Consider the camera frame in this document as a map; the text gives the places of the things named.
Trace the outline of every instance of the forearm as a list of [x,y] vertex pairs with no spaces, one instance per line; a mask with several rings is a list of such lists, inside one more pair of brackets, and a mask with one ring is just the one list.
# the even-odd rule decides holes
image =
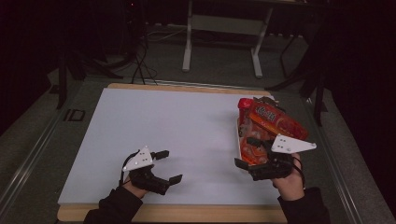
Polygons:
[[289,224],[330,223],[329,211],[318,188],[306,189],[299,200],[285,201],[281,197],[278,200]]
[[112,190],[99,202],[99,209],[91,210],[84,224],[131,223],[142,201],[125,188]]

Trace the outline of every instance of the snack bag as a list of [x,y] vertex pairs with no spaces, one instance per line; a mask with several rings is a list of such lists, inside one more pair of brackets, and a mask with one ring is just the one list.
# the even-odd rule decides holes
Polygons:
[[271,150],[271,148],[255,147],[248,144],[248,137],[268,141],[275,140],[279,133],[301,140],[308,136],[308,131],[300,123],[276,108],[276,103],[273,100],[265,98],[241,98],[238,103],[241,159],[251,165],[267,163],[267,150]]
[[250,105],[248,117],[274,135],[280,133],[300,140],[305,140],[308,136],[308,131],[299,122],[289,117],[282,110],[266,103],[253,101]]

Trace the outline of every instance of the white table leg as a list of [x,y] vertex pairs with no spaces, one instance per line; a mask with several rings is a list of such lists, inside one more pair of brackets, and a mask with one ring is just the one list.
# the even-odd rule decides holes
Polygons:
[[273,9],[271,7],[268,9],[267,16],[265,21],[262,23],[262,29],[259,33],[259,40],[257,41],[256,47],[251,49],[251,59],[253,61],[254,74],[257,78],[262,78],[262,67],[260,66],[259,51],[262,47],[262,41],[264,40],[265,31],[267,30],[272,10]]
[[189,17],[187,18],[187,42],[184,49],[183,72],[190,71],[191,61],[191,20],[192,20],[192,0],[189,1]]

